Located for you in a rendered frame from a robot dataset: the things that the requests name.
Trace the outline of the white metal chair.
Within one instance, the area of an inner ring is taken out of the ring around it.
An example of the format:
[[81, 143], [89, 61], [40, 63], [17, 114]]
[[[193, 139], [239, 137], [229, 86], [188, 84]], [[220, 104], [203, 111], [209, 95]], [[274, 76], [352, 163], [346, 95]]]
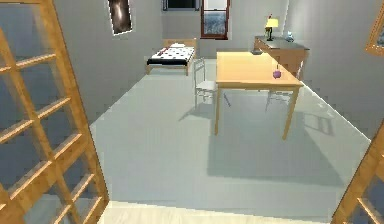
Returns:
[[198, 106], [198, 97], [203, 100], [214, 98], [218, 87], [215, 81], [206, 79], [206, 63], [204, 58], [198, 58], [193, 62], [193, 82], [194, 82], [194, 108]]
[[[300, 79], [300, 73], [301, 69], [304, 65], [304, 61], [300, 63], [300, 66], [298, 68], [298, 79]], [[279, 101], [279, 102], [284, 102], [287, 105], [290, 103], [291, 98], [292, 98], [292, 91], [274, 91], [274, 90], [269, 90], [268, 91], [268, 97], [267, 97], [267, 102], [265, 106], [265, 111], [268, 110], [269, 105], [271, 104], [272, 100]]]

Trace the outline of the wooden bed with dotted cover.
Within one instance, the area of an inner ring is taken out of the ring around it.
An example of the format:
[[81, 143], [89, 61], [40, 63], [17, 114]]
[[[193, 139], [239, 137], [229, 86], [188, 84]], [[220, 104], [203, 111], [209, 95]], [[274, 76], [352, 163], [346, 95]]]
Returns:
[[[184, 48], [170, 48], [173, 43], [185, 44]], [[154, 68], [183, 69], [185, 75], [196, 56], [197, 39], [164, 39], [163, 47], [151, 55], [145, 66], [145, 73], [149, 75]]]

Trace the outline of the wooden dining table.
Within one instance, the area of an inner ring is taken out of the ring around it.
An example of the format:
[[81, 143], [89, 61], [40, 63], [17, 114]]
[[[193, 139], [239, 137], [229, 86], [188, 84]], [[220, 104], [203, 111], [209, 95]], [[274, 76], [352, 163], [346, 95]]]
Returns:
[[216, 84], [218, 87], [215, 108], [214, 134], [219, 132], [220, 97], [224, 89], [292, 91], [282, 139], [288, 136], [290, 124], [303, 84], [279, 65], [281, 78], [275, 79], [273, 71], [279, 64], [267, 53], [218, 52], [216, 55]]

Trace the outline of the red-brown framed window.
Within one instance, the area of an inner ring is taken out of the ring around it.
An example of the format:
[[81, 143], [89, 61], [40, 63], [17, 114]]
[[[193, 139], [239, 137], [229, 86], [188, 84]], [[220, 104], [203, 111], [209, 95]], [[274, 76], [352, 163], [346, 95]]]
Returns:
[[201, 0], [201, 38], [227, 40], [230, 0]]

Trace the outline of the wooden chest of drawers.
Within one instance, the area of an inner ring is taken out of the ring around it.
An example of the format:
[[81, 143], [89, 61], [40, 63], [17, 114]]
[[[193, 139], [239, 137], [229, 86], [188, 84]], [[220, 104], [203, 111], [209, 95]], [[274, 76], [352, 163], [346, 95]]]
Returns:
[[254, 48], [268, 53], [299, 81], [302, 80], [301, 70], [309, 54], [309, 48], [288, 42], [282, 37], [274, 37], [272, 41], [268, 41], [264, 36], [254, 38]]

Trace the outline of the yellow table lamp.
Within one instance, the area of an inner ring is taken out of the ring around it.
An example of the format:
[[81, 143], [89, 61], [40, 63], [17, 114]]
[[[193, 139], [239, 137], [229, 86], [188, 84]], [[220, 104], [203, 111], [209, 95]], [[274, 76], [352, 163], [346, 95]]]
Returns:
[[272, 38], [273, 29], [277, 28], [278, 26], [279, 26], [279, 20], [277, 18], [274, 18], [272, 15], [269, 15], [265, 25], [268, 41], [273, 40]]

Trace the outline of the wooden glass-paned door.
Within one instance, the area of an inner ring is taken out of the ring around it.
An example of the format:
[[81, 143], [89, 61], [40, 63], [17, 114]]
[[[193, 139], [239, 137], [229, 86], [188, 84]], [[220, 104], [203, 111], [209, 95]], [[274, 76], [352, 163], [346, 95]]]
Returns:
[[0, 224], [97, 224], [109, 202], [53, 0], [0, 0]]
[[381, 214], [364, 197], [375, 176], [384, 182], [384, 119], [333, 213], [330, 224], [352, 224], [348, 219], [358, 207], [364, 210], [374, 224], [384, 224]]

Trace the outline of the dark wall television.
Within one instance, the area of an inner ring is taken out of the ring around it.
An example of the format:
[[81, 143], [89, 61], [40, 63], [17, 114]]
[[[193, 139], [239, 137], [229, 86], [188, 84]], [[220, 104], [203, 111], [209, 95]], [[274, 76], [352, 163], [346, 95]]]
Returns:
[[162, 0], [163, 11], [198, 11], [200, 0]]

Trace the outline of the dark framed wall picture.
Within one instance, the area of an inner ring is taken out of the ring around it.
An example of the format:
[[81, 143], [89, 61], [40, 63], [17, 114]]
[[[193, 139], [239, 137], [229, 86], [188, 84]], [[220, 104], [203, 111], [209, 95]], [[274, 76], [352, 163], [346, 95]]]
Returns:
[[129, 0], [108, 0], [113, 35], [132, 31]]

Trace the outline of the wooden framed wall picture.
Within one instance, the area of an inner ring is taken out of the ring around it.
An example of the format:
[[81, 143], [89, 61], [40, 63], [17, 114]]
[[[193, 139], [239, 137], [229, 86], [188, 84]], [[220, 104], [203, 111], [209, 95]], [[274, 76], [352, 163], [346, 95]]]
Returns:
[[369, 38], [367, 40], [365, 51], [374, 56], [384, 56], [384, 46], [381, 46], [377, 43], [379, 35], [381, 34], [381, 30], [384, 27], [384, 0], [382, 0], [382, 4], [378, 15], [372, 25], [371, 32]]

